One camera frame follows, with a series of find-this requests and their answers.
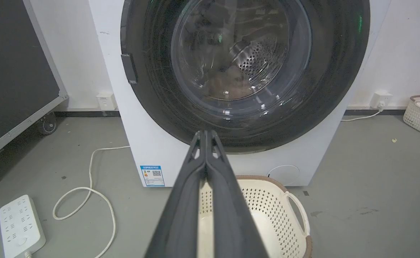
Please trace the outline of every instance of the gray floor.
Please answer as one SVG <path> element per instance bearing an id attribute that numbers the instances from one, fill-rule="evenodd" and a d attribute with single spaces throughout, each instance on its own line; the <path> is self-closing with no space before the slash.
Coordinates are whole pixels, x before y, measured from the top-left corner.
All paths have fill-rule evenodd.
<path id="1" fill-rule="evenodd" d="M 100 197 L 63 221 L 52 208 L 66 191 L 88 186 L 93 150 L 127 144 L 120 119 L 69 118 L 48 137 L 25 132 L 0 154 L 0 207 L 29 194 L 43 225 L 47 243 L 33 257 L 91 258 L 105 247 L 112 225 Z M 118 224 L 104 257 L 142 257 L 170 190 L 143 188 L 126 149 L 98 154 L 93 176 Z M 341 123 L 311 184 L 290 191 L 308 211 L 315 258 L 420 257 L 420 132 L 400 117 Z M 85 194 L 74 194 L 58 214 Z"/>

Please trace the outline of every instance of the white wall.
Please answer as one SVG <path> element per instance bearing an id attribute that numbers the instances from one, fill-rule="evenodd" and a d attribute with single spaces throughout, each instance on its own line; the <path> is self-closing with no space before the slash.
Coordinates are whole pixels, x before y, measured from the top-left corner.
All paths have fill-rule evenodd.
<path id="1" fill-rule="evenodd" d="M 420 94 L 420 1 L 391 1 L 349 109 L 367 109 L 377 90 L 394 95 L 391 109 Z"/>
<path id="2" fill-rule="evenodd" d="M 112 92 L 88 0 L 31 0 L 69 101 L 61 110 L 99 110 L 95 96 Z M 366 109 L 372 94 L 394 95 L 388 108 L 420 94 L 420 1 L 392 0 L 349 109 Z"/>
<path id="3" fill-rule="evenodd" d="M 31 0 L 68 92 L 59 109 L 99 110 L 95 96 L 112 92 L 88 0 Z"/>

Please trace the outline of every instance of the black baseboard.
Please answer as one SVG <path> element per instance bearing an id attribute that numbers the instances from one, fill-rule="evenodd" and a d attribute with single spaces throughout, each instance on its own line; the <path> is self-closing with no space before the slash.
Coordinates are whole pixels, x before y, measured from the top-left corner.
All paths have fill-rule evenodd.
<path id="1" fill-rule="evenodd" d="M 383 110 L 379 115 L 388 116 L 402 116 L 404 109 L 387 109 Z M 345 110 L 345 116 L 370 116 L 377 112 L 377 110 L 366 109 L 349 109 Z M 119 111 L 56 111 L 55 116 L 58 118 L 120 118 Z"/>

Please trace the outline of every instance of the power strip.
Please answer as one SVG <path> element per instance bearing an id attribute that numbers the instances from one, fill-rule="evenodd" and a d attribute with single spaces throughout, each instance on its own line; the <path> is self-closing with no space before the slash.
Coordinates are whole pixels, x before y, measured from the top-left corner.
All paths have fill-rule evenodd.
<path id="1" fill-rule="evenodd" d="M 46 243 L 33 200 L 23 195 L 0 208 L 5 258 L 30 258 Z"/>

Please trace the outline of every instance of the white cable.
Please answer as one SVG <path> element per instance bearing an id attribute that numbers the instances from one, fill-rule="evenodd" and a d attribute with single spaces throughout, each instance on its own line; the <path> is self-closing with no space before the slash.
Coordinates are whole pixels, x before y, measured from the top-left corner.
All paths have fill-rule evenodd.
<path id="1" fill-rule="evenodd" d="M 371 118 L 372 116 L 376 116 L 376 115 L 380 114 L 380 112 L 381 112 L 381 111 L 378 111 L 377 113 L 375 113 L 375 114 L 373 114 L 373 115 L 370 115 L 370 116 L 363 116 L 362 118 L 355 118 L 355 119 L 348 119 L 348 120 L 344 120 L 344 119 L 342 119 L 341 121 L 342 121 L 342 122 L 349 122 L 349 121 L 355 121 L 355 120 L 359 120 L 359 119 L 368 119 L 368 118 Z"/>
<path id="2" fill-rule="evenodd" d="M 108 204 L 108 207 L 110 208 L 110 212 L 111 212 L 111 217 L 113 218 L 113 233 L 111 234 L 111 239 L 108 242 L 108 244 L 106 245 L 105 249 L 102 250 L 102 252 L 100 252 L 100 254 L 98 254 L 95 258 L 99 258 L 101 257 L 106 250 L 108 250 L 108 248 L 110 248 L 111 243 L 113 242 L 113 239 L 115 238 L 115 234 L 116 234 L 116 220 L 115 220 L 115 212 L 113 211 L 113 206 L 111 206 L 110 201 L 108 200 L 108 198 L 106 198 L 103 194 L 101 194 L 100 192 L 92 189 L 92 160 L 94 158 L 94 154 L 97 151 L 104 151 L 104 150 L 118 150 L 118 149 L 125 149 L 125 148 L 130 148 L 130 146 L 122 146 L 122 147 L 114 147 L 114 148 L 101 148 L 101 149 L 97 149 L 94 150 L 94 152 L 92 152 L 91 155 L 91 161 L 89 163 L 89 187 L 85 187 L 85 186 L 81 186 L 81 187 L 77 187 L 74 188 L 70 191 L 68 191 L 66 194 L 64 194 L 58 201 L 57 203 L 54 205 L 54 209 L 52 209 L 52 216 L 54 217 L 54 219 L 56 220 L 63 220 L 63 219 L 67 219 L 68 217 L 70 217 L 71 215 L 75 214 L 77 211 L 79 211 L 79 209 L 81 209 L 81 207 L 86 204 L 86 201 L 89 199 L 89 196 L 91 195 L 91 192 L 94 192 L 98 195 L 100 195 L 100 197 L 102 197 L 106 203 Z M 67 196 L 69 193 L 74 192 L 76 190 L 80 190 L 80 189 L 84 189 L 84 190 L 89 190 L 89 192 L 87 193 L 86 199 L 84 199 L 84 201 L 82 202 L 82 204 L 77 207 L 72 213 L 66 215 L 65 217 L 57 217 L 55 215 L 55 210 L 57 209 L 57 206 L 60 204 L 60 202 L 65 198 L 65 196 Z"/>

